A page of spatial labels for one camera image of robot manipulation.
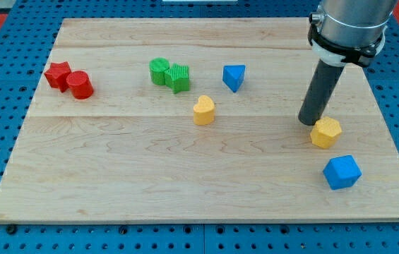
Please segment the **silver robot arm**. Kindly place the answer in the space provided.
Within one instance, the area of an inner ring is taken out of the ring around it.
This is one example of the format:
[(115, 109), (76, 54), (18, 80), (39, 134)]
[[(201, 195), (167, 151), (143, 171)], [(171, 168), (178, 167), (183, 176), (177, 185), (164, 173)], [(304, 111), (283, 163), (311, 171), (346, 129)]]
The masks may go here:
[(329, 66), (367, 67), (384, 47), (398, 0), (322, 0), (309, 14), (308, 41)]

